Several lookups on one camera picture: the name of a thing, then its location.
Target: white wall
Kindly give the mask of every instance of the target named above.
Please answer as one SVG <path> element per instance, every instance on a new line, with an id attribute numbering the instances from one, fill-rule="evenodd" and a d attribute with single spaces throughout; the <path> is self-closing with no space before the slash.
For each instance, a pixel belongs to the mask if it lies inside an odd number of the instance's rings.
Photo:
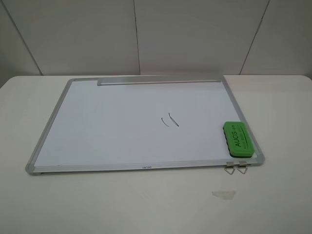
<path id="1" fill-rule="evenodd" d="M 312 74 L 311 0 L 271 0 L 266 11 L 268 0 L 0 3 L 0 87 L 40 72 Z"/>
<path id="2" fill-rule="evenodd" d="M 4 0 L 44 75 L 139 74 L 133 0 Z"/>
<path id="3" fill-rule="evenodd" d="M 268 0 L 135 0 L 142 74 L 239 74 Z"/>
<path id="4" fill-rule="evenodd" d="M 18 75 L 40 72 L 0 2 L 0 87 Z"/>
<path id="5" fill-rule="evenodd" d="M 312 75 L 312 0 L 271 0 L 242 74 Z"/>

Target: wall seam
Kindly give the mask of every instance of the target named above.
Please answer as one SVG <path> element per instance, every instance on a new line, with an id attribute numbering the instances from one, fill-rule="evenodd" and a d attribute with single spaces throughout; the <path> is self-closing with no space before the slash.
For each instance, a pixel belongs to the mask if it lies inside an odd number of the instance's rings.
<path id="1" fill-rule="evenodd" d="M 248 50 L 248 52 L 247 52 L 247 55 L 246 55 L 246 57 L 245 57 L 243 66 L 242 66 L 242 68 L 240 69 L 239 75 L 240 75 L 240 74 L 242 73 L 242 71 L 243 71 L 243 68 L 244 68 L 244 65 L 245 65 L 245 63 L 246 63 L 247 57 L 248 57 L 249 52 L 250 52 L 250 50 L 251 50 L 251 48 L 252 48 L 252 46 L 253 46 L 254 39 L 255 39 L 255 37 L 257 36 L 257 33 L 258 33 L 259 29 L 260 29 L 260 26 L 261 26 L 262 21 L 263 21 L 263 17 L 264 17 L 264 15 L 265 15 L 265 13 L 266 13 L 266 11 L 267 11 L 267 9 L 268 9 L 268 6 L 269 6 L 270 1 L 271 1 L 271 0 L 268 1 L 267 6 L 266 6 L 265 9 L 264 9 L 264 12 L 263 12 L 263 14 L 262 14 L 261 20 L 260 20 L 259 25 L 258 25 L 258 27 L 257 27 L 257 30 L 256 30 L 256 32 L 255 32 L 255 34 L 254 34 L 252 43 L 251 43 L 251 45 L 250 45 L 250 47 L 249 47 L 249 50 Z"/>
<path id="2" fill-rule="evenodd" d="M 17 33 L 18 33 L 18 35 L 19 35 L 19 38 L 21 39 L 22 43 L 24 44 L 24 46 L 25 46 L 25 48 L 26 48 L 26 50 L 27 50 L 29 56 L 31 57 L 31 59 L 32 59 L 32 61 L 34 62 L 35 66 L 37 67 L 37 69 L 38 69 L 40 75 L 43 76 L 43 74 L 42 74 L 42 72 L 41 72 L 41 70 L 40 70 L 40 68 L 39 68 L 39 66 L 38 66 L 38 64 L 37 64 L 37 62 L 36 62 L 36 60 L 35 60 L 33 54 L 32 54 L 31 51 L 29 50 L 29 48 L 28 48 L 28 46 L 27 46 L 27 44 L 26 44 L 26 42 L 25 42 L 23 36 L 21 35 L 21 33 L 20 33 L 18 27 L 16 26 L 16 24 L 15 24 L 15 22 L 14 22 L 12 16 L 10 15 L 10 12 L 9 12 L 8 9 L 6 8 L 4 2 L 3 2 L 2 0 L 0 0 L 0 2 L 1 2 L 1 4 L 2 4 L 2 6 L 3 6 L 3 8 L 4 8 L 5 12 L 6 12 L 6 14 L 8 15 L 8 17 L 9 17 L 11 23 L 13 24 L 13 27 L 14 27 L 15 30 L 17 31 Z"/>
<path id="3" fill-rule="evenodd" d="M 139 70 L 139 75 L 141 75 L 140 54 L 139 54 L 139 50 L 138 50 L 138 38 L 137 38 L 137 15 L 136 15 L 135 0 L 133 0 L 133 7 L 134 7 L 134 11 L 135 11 L 135 23 L 136 23 L 136 47 L 137 47 L 138 70 Z"/>

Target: table surface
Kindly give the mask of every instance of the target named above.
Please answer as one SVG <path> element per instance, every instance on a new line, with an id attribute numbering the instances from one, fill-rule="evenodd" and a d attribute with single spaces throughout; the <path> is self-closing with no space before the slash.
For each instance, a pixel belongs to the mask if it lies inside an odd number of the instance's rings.
<path id="1" fill-rule="evenodd" d="M 1 233 L 311 233 L 309 78 L 225 76 L 266 158 L 245 175 L 222 168 L 28 175 L 67 80 L 81 77 L 14 77 L 0 89 Z"/>

